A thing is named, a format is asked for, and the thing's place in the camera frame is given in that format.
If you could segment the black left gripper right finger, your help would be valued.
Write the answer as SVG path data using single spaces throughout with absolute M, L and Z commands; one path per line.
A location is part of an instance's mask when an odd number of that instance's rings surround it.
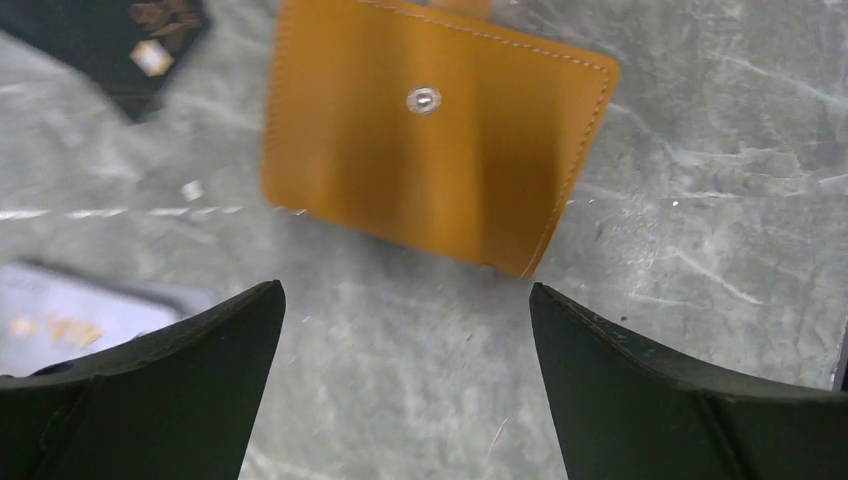
M 538 283 L 529 310 L 571 479 L 843 479 L 847 396 L 729 370 Z

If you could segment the orange leather card holder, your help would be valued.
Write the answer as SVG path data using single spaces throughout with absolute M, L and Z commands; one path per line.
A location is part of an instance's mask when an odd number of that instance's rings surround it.
M 266 199 L 529 277 L 620 76 L 606 55 L 488 21 L 488 1 L 286 1 Z

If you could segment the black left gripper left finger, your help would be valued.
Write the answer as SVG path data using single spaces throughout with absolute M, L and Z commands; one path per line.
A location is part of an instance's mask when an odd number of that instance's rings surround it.
M 1 379 L 5 479 L 235 479 L 286 298 L 267 281 L 115 347 Z

